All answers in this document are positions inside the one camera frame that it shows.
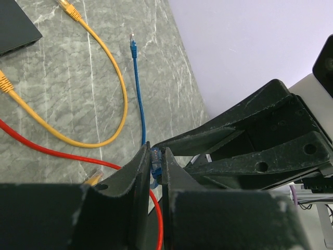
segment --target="yellow ethernet cable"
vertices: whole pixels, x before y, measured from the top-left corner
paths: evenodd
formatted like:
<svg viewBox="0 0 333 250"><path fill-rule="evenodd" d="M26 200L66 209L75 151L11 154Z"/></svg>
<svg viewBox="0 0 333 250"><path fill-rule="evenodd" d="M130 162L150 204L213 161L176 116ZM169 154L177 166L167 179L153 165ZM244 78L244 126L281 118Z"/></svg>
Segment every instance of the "yellow ethernet cable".
<svg viewBox="0 0 333 250"><path fill-rule="evenodd" d="M55 137L59 138L60 140L66 142L66 143L68 143L70 145L76 146L76 147L85 147L85 148L102 147L102 146L105 146L105 145L113 142L118 137L118 135L120 134L122 128L124 127L126 116L127 116L127 109L128 109L127 92L126 92L125 83L124 83L122 74L120 72L120 69L119 69L119 67L117 65L117 62L114 59L114 57L112 56L112 54L110 53L110 50L107 48L107 46L105 45L105 43L84 22L84 20L82 19L80 13L75 9L75 7L72 4L70 4L67 0L58 0L58 2L60 4L60 6L63 8L63 10L71 18L73 18L75 21L79 22L89 32L89 34L91 34L93 36L93 38L99 43L99 45L105 51L105 53L107 54L107 56L110 58L113 66L114 66L114 69L116 70L116 73L117 73L119 81L120 81L121 89L122 89L122 92L123 92L123 98L124 98L124 112L123 112L122 119L120 121L120 124L119 124L116 132L114 133L114 135L110 139L108 139L108 140L106 140L104 142L101 142L101 143L82 143L82 142L77 142L75 140L72 140L72 139L66 137L65 135L61 134L56 129L54 129L53 127L51 127L32 108L30 108L24 102L24 100L22 100L22 98L14 91L13 85L5 77L5 75L2 73L2 71L0 71L0 89L3 90L5 93L8 93L20 106L22 106L22 108L26 112L28 112L28 114L30 116L32 116L32 118L34 118L40 125L42 125L45 129L47 129L47 131L49 131L51 134L53 134Z"/></svg>

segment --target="red cable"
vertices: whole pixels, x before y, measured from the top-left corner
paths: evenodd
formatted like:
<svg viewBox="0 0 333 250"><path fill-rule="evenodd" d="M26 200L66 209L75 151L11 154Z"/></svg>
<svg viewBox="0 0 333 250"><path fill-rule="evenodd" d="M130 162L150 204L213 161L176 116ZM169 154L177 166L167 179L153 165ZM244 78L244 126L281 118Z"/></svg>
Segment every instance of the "red cable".
<svg viewBox="0 0 333 250"><path fill-rule="evenodd" d="M78 156L78 155L71 155L71 154L66 154L62 153L59 151L54 151L45 147L41 147L28 139L24 138L22 135L18 134L14 129L12 129L10 126L8 126L3 120L0 119L0 128L5 131L7 134L9 134L12 138L15 140L19 141L20 143L24 144L25 146L28 146L29 148L32 148L34 150L37 150L39 152L42 152L44 154L60 157L60 158L66 158L66 159L72 159L72 160L79 160L79 161L85 161L86 163L94 163L98 165L103 165L106 167L110 167L116 170L121 169L118 165L108 163L107 161L103 160L97 160L97 159L92 159L88 157L83 157L83 156ZM152 199L152 202L155 205L156 213L157 213L157 219L158 219L158 240L157 240L157 246L156 250L161 250L162 249L162 242L163 242L163 218L162 218L162 213L161 213L161 208L158 204L158 201L152 192L150 190L149 195Z"/></svg>

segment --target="gray marble surface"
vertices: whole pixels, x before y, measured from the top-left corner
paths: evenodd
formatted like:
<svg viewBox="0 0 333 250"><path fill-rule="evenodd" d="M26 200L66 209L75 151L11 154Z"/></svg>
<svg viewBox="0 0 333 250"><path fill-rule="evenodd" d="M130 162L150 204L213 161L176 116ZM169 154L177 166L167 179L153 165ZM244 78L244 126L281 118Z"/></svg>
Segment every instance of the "gray marble surface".
<svg viewBox="0 0 333 250"><path fill-rule="evenodd" d="M120 122L123 98L111 62L97 42L54 0L17 0L43 38L0 58L16 92L49 124L72 139L96 143ZM135 33L147 140L152 144L206 122L208 115L167 0L72 1L113 53L129 98L124 129L111 144L85 149L48 133L8 95L0 94L0 117L27 139L54 150L126 164L140 147L141 124L129 33ZM0 182L83 182L107 167L33 151L0 131ZM179 159L184 165L186 159Z"/></svg>

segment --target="marble table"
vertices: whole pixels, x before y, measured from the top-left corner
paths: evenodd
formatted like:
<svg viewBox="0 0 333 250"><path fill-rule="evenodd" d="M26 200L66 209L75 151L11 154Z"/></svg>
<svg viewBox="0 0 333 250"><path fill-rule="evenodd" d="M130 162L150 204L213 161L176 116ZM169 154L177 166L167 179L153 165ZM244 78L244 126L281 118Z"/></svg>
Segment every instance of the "marble table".
<svg viewBox="0 0 333 250"><path fill-rule="evenodd" d="M123 98L111 62L97 42L52 0L17 0L43 38L0 58L16 92L49 124L81 142L108 139L118 127ZM129 33L135 33L152 145L208 120L167 0L73 0L122 71L129 114L120 136L102 148L68 145L48 133L9 96L0 94L0 117L27 139L54 150L123 166L140 147L141 123ZM81 183L93 171L114 170L33 151L0 131L0 182ZM178 159L184 165L187 159Z"/></svg>

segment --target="black box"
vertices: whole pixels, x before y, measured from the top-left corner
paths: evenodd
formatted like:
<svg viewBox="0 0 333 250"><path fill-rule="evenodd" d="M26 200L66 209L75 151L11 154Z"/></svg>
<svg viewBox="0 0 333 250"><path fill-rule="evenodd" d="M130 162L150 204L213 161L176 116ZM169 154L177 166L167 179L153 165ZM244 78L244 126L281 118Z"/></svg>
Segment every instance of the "black box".
<svg viewBox="0 0 333 250"><path fill-rule="evenodd" d="M0 57L42 38L15 0L0 0Z"/></svg>

